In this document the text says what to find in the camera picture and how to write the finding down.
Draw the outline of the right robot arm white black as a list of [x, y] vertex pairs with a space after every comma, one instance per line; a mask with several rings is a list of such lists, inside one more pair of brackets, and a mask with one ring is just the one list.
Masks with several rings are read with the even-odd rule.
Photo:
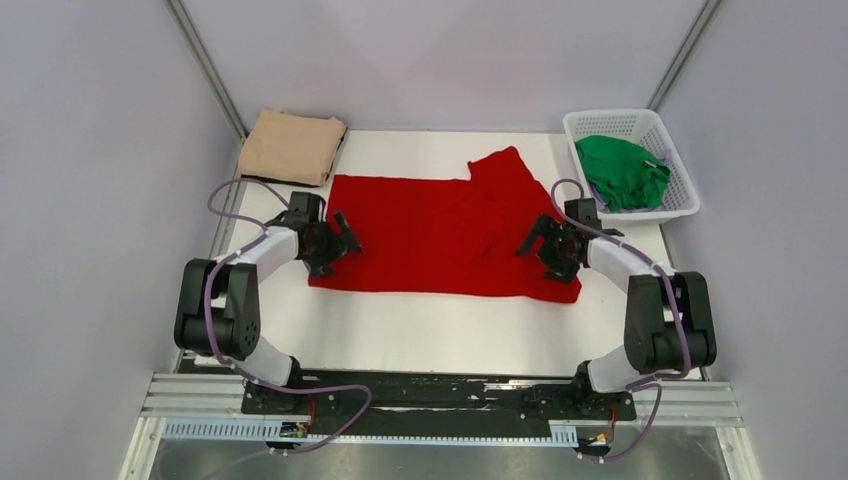
[[591, 269], [626, 300], [621, 345], [578, 366], [565, 389], [567, 405], [596, 417], [612, 400], [713, 365], [718, 348], [706, 278], [663, 266], [622, 232], [603, 227], [591, 199], [565, 202], [563, 214], [561, 220], [540, 214], [517, 255], [534, 254], [545, 277], [561, 283]]

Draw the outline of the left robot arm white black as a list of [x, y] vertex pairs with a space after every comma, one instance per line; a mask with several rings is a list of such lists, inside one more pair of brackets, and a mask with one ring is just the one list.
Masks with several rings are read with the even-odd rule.
[[306, 387], [298, 360], [262, 334], [260, 284], [281, 267], [302, 263], [312, 279], [334, 274], [337, 261], [363, 247], [340, 211], [325, 215], [325, 200], [294, 192], [270, 220], [253, 219], [256, 237], [215, 258], [190, 260], [183, 271], [174, 340], [184, 350], [211, 357], [246, 382], [268, 391], [283, 413], [298, 411], [307, 395], [338, 387]]

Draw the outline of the red t shirt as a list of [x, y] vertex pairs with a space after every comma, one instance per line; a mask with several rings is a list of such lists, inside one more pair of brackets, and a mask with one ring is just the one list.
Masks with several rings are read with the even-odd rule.
[[315, 288], [352, 292], [528, 297], [573, 304], [579, 280], [546, 277], [516, 251], [541, 214], [557, 214], [544, 186], [510, 146], [467, 164], [466, 179], [338, 175], [329, 196], [363, 247]]

